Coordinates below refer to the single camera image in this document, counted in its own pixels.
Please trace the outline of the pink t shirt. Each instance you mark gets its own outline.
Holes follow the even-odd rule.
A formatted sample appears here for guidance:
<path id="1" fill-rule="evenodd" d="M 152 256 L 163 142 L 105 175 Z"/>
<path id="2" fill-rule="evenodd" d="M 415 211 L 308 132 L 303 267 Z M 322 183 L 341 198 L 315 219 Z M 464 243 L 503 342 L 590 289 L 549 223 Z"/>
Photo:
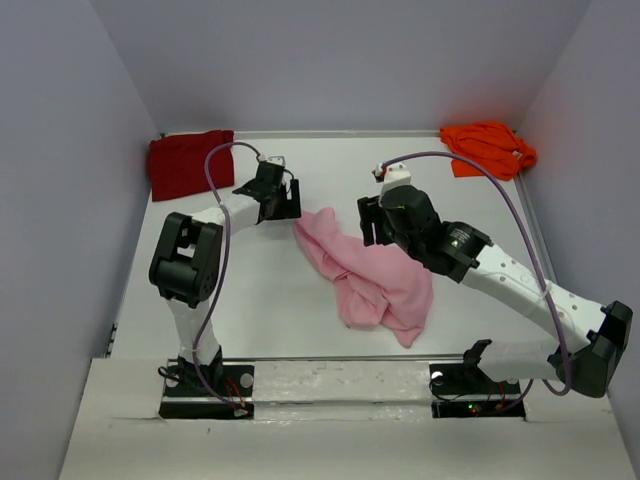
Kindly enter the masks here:
<path id="1" fill-rule="evenodd" d="M 372 245 L 342 232 L 335 210 L 305 211 L 293 225 L 310 265 L 331 282 L 346 327 L 392 332 L 405 349 L 423 333 L 434 288 L 429 270 L 395 246 Z"/>

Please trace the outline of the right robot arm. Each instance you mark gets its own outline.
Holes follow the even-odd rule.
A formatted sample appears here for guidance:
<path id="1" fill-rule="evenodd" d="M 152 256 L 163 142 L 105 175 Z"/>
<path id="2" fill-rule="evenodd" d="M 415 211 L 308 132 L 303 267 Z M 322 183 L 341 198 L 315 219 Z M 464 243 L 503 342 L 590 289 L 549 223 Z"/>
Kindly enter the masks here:
<path id="1" fill-rule="evenodd" d="M 366 246 L 394 244 L 430 272 L 488 295 L 549 335 L 524 344 L 476 341 L 460 368 L 468 390 L 541 379 L 561 381 L 587 397 L 605 395 L 629 341 L 629 306 L 602 305 L 536 278 L 480 230 L 441 220 L 429 196 L 411 185 L 363 197 L 357 208 Z"/>

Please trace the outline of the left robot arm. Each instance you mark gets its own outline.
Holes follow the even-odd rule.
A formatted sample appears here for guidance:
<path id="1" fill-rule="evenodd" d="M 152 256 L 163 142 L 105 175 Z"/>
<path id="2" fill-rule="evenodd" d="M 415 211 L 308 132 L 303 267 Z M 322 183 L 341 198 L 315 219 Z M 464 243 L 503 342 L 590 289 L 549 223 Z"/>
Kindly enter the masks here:
<path id="1" fill-rule="evenodd" d="M 223 279 L 223 247 L 234 234 L 264 221 L 301 216 L 299 182 L 281 156 L 258 163 L 255 177 L 222 204 L 192 215 L 169 214 L 149 269 L 173 314 L 180 341 L 179 368 L 195 392 L 209 395 L 221 383 L 222 349 L 205 325 L 210 298 Z"/>

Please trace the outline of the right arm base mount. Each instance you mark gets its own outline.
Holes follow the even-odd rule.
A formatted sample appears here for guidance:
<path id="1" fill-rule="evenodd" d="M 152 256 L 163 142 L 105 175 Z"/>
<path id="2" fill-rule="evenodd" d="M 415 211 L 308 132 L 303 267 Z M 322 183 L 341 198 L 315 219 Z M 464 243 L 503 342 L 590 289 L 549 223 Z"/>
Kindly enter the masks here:
<path id="1" fill-rule="evenodd" d="M 429 365 L 428 388 L 435 419 L 520 418 L 525 419 L 518 383 L 491 380 L 479 368 L 481 354 L 491 344 L 480 340 L 457 363 Z"/>

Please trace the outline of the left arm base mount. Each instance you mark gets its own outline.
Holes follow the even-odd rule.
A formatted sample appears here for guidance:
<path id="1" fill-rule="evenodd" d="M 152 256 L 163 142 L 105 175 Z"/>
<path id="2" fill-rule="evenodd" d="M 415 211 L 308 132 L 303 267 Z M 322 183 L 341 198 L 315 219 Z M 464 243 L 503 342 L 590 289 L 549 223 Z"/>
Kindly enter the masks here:
<path id="1" fill-rule="evenodd" d="M 251 420 L 254 417 L 253 390 L 255 366 L 225 362 L 219 380 L 209 386 L 190 364 L 169 359 L 158 368 L 163 379 L 159 416 L 169 420 Z"/>

